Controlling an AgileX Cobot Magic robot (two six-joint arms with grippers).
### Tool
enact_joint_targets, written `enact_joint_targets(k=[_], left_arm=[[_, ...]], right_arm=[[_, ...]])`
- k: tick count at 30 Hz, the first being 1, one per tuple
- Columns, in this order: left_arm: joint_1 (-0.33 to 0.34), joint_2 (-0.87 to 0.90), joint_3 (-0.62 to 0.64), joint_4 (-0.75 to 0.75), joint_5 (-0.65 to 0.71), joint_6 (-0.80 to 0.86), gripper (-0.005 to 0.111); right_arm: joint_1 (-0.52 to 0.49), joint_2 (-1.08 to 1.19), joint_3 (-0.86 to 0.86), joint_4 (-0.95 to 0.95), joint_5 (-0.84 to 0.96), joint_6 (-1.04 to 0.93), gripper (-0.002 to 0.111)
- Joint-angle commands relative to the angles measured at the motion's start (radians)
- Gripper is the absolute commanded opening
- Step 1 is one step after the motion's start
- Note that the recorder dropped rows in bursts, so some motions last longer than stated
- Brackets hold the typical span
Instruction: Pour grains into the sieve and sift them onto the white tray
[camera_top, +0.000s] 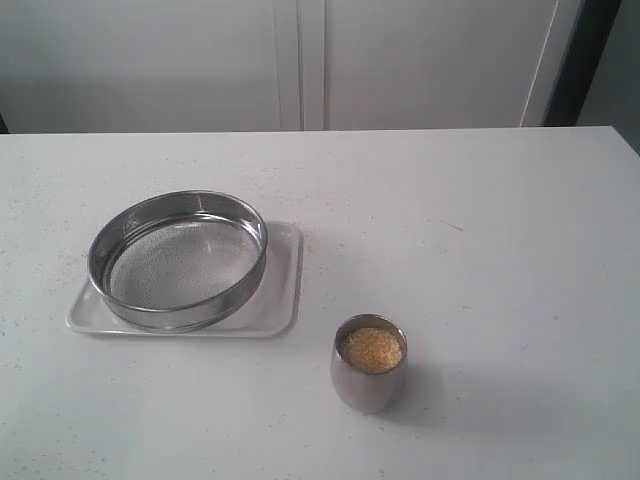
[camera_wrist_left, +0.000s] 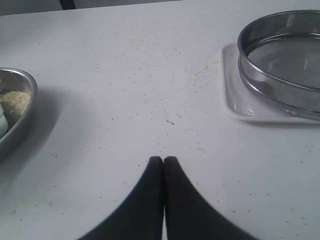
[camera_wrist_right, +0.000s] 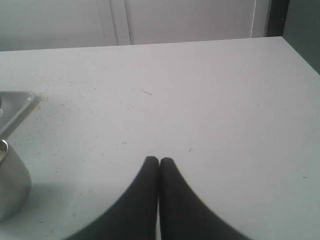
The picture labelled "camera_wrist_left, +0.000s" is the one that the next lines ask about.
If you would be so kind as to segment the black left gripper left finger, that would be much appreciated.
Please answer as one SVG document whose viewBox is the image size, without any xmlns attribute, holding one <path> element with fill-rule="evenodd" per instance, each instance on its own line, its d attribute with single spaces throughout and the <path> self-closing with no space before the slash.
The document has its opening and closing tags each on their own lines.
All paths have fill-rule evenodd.
<svg viewBox="0 0 320 240">
<path fill-rule="evenodd" d="M 163 234 L 163 160 L 152 156 L 121 205 L 82 240 L 161 240 Z"/>
</svg>

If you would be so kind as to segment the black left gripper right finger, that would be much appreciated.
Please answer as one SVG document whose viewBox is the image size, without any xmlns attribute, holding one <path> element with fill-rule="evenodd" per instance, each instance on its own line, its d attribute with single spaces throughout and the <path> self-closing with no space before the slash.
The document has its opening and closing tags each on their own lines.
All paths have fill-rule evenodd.
<svg viewBox="0 0 320 240">
<path fill-rule="evenodd" d="M 163 162 L 164 209 L 169 240 L 254 240 L 216 211 L 196 190 L 175 156 Z"/>
</svg>

